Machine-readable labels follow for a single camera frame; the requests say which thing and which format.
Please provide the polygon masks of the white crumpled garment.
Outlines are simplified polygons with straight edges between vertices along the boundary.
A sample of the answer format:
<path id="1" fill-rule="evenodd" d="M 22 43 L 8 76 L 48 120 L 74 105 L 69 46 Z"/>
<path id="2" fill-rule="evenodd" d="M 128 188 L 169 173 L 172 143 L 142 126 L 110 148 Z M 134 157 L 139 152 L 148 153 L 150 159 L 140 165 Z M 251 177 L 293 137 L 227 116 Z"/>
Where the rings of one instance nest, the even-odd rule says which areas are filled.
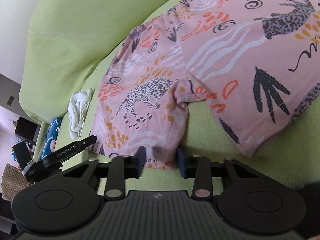
<path id="1" fill-rule="evenodd" d="M 93 96 L 91 88 L 73 93 L 69 100 L 69 136 L 78 140 L 81 136 L 88 108 Z"/>

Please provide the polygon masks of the quilted brown chair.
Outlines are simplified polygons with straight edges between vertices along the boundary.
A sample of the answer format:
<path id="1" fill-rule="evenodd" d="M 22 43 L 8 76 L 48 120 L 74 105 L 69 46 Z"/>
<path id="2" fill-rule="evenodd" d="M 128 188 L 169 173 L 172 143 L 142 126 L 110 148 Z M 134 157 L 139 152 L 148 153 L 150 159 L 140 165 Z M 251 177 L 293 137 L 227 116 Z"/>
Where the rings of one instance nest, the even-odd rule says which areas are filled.
<path id="1" fill-rule="evenodd" d="M 1 181 L 2 198 L 12 202 L 16 195 L 31 184 L 27 182 L 21 170 L 6 164 Z"/>

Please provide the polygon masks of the blue patterned pillow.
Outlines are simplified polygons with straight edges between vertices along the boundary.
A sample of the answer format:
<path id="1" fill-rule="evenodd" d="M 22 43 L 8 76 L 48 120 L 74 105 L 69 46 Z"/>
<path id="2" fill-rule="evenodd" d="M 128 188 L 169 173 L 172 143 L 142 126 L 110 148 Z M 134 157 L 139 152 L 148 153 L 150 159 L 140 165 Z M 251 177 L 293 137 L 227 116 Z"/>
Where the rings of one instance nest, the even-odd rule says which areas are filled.
<path id="1" fill-rule="evenodd" d="M 46 141 L 45 141 L 41 158 L 40 158 L 41 160 L 44 159 L 46 156 L 51 155 L 54 152 L 57 136 L 60 131 L 61 122 L 62 122 L 61 117 L 55 118 L 51 122 L 48 129 L 48 133 L 46 135 Z"/>

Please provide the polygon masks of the black refrigerator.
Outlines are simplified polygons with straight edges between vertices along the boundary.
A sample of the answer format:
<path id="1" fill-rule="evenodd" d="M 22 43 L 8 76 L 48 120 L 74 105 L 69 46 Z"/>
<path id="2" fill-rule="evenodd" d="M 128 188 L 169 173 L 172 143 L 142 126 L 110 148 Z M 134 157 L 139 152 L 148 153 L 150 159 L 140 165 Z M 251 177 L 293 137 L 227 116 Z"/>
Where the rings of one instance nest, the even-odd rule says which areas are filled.
<path id="1" fill-rule="evenodd" d="M 40 125 L 23 117 L 19 117 L 16 122 L 15 135 L 21 140 L 36 145 Z"/>

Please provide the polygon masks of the pink patterned shorts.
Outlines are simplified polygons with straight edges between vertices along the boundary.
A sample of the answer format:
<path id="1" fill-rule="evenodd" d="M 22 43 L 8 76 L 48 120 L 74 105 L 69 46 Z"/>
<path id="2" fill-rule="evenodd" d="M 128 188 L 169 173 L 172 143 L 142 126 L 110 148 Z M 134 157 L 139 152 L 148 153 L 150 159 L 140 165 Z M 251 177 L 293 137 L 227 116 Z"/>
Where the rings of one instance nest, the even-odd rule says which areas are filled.
<path id="1" fill-rule="evenodd" d="M 103 76 L 90 151 L 146 148 L 174 166 L 188 104 L 205 101 L 243 155 L 319 96 L 319 0 L 181 0 L 125 38 Z"/>

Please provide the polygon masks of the green sofa cover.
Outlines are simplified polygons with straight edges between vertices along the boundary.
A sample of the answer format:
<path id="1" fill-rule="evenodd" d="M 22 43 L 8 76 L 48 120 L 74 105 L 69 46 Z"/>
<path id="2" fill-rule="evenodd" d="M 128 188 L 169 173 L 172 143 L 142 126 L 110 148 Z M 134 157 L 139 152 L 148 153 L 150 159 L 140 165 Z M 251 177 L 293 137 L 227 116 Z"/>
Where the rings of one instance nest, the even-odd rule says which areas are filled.
<path id="1" fill-rule="evenodd" d="M 67 107 L 73 93 L 97 89 L 119 43 L 135 26 L 179 0 L 40 0 L 29 22 L 19 102 L 41 123 L 63 118 L 56 148 L 71 142 Z M 182 144 L 214 161 L 233 157 L 294 189 L 319 184 L 319 102 L 252 158 L 242 156 L 204 102 L 189 105 Z"/>

